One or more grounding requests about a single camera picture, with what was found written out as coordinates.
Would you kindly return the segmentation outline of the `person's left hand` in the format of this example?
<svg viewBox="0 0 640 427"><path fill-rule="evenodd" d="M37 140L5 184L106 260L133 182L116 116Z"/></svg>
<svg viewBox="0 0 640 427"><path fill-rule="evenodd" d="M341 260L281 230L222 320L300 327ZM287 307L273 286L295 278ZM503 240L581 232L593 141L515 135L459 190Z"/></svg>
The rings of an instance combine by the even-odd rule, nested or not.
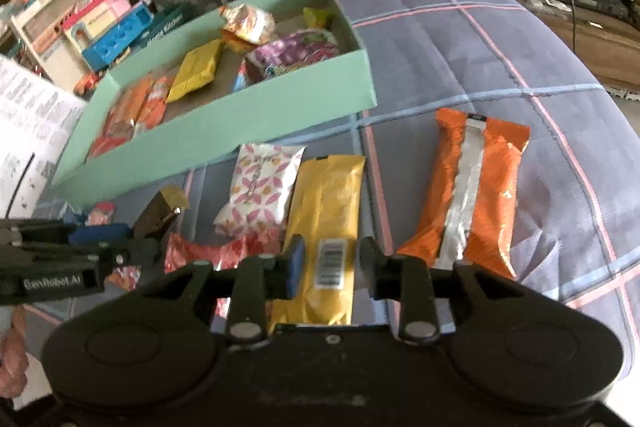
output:
<svg viewBox="0 0 640 427"><path fill-rule="evenodd" d="M1 308L1 398L15 399L27 384L26 314L22 306Z"/></svg>

